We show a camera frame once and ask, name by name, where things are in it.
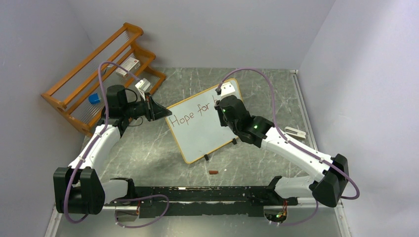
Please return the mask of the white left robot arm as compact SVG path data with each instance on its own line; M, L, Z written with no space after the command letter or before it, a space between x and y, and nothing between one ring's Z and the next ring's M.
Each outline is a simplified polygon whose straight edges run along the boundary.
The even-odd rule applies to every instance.
M59 213L96 215L105 204L114 200L118 199L124 205L136 201L137 191L131 178L100 181L105 159L129 127L130 120L145 117L155 121L172 112L155 102L149 93L138 101L129 102L126 91L122 85L107 88L107 104L91 140L73 162L54 172L55 204Z

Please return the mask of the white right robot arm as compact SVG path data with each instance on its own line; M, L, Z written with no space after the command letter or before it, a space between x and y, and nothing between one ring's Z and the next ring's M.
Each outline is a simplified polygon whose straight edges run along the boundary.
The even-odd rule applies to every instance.
M250 115L235 95L217 100L214 108L221 126L230 128L242 142L274 152L307 173L304 177L274 178L273 187L266 192L271 204L279 204L285 198L313 197L322 205L336 207L343 198L349 182L345 156L332 157L285 135L268 119Z

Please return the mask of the yellow framed whiteboard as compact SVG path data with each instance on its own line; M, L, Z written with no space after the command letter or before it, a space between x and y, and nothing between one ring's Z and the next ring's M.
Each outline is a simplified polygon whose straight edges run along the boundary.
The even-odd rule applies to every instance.
M171 116L166 122L184 161L196 162L238 137L228 127L220 125L215 110L220 95L217 85L168 107Z

